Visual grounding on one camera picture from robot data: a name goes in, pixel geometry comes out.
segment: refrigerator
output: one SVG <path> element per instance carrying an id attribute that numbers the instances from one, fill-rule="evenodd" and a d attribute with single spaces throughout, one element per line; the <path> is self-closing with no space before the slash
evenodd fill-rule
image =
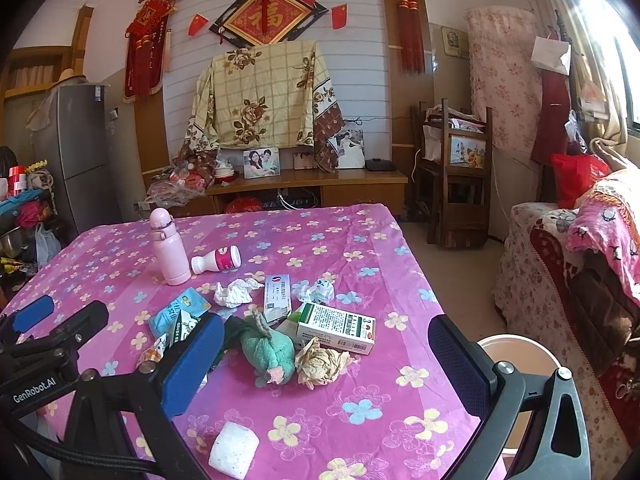
<path id="1" fill-rule="evenodd" d="M 76 84 L 52 90 L 49 124 L 33 133 L 36 160 L 47 159 L 58 217 L 69 241 L 98 225 L 122 222 L 109 166 L 104 86 Z"/>

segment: pink blanket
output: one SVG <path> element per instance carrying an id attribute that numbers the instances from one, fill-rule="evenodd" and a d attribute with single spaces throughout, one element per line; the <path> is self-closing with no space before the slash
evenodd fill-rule
<path id="1" fill-rule="evenodd" d="M 338 380 L 310 391 L 294 377 L 284 386 L 257 388 L 241 352 L 229 351 L 188 412 L 174 419 L 194 455 L 207 465 L 226 420 L 260 438 L 248 480 L 440 478 L 468 441 L 478 420 L 469 416 L 427 339 L 430 319 L 442 312 L 398 224 L 381 205 L 275 211 L 177 220 L 188 254 L 237 244 L 242 266 L 206 272 L 184 286 L 162 284 L 148 224 L 103 226 L 82 234 L 23 288 L 8 311 L 49 294 L 56 310 L 33 335 L 42 336 L 83 305 L 107 304 L 106 329 L 80 352 L 79 369 L 102 375 L 134 369 L 153 342 L 147 320 L 180 291 L 195 287 L 211 303 L 217 281 L 288 272 L 292 284 L 332 280 L 332 306 L 378 320 L 369 356 L 357 356 Z M 263 290 L 254 292 L 261 305 Z M 294 300 L 294 307 L 299 302 Z M 236 315 L 249 309 L 243 305 Z M 71 396 L 47 407 L 62 435 Z M 140 457 L 150 455 L 132 415 L 127 429 Z M 494 472 L 504 476 L 502 461 Z"/>
<path id="2" fill-rule="evenodd" d="M 640 306 L 640 171 L 620 170 L 597 181 L 580 205 L 566 246 L 601 252 L 625 294 Z"/>

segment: green plush toy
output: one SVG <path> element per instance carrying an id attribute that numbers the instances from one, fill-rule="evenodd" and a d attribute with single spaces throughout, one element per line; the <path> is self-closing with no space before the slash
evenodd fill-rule
<path id="1" fill-rule="evenodd" d="M 289 336 L 272 330 L 260 312 L 252 312 L 247 321 L 232 316 L 225 327 L 232 326 L 240 331 L 242 352 L 255 368 L 256 386 L 289 382 L 295 371 L 295 351 Z"/>

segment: metal bowl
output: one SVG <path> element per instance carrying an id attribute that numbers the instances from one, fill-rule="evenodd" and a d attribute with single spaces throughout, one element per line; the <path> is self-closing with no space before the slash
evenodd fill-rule
<path id="1" fill-rule="evenodd" d="M 24 227 L 11 229 L 0 237 L 0 249 L 7 258 L 16 258 L 29 246 Z"/>

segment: white sponge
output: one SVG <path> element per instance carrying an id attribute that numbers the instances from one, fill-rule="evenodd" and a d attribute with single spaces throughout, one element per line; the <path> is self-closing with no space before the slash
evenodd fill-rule
<path id="1" fill-rule="evenodd" d="M 260 440 L 253 431 L 234 422 L 225 422 L 209 455 L 216 471 L 244 480 Z"/>

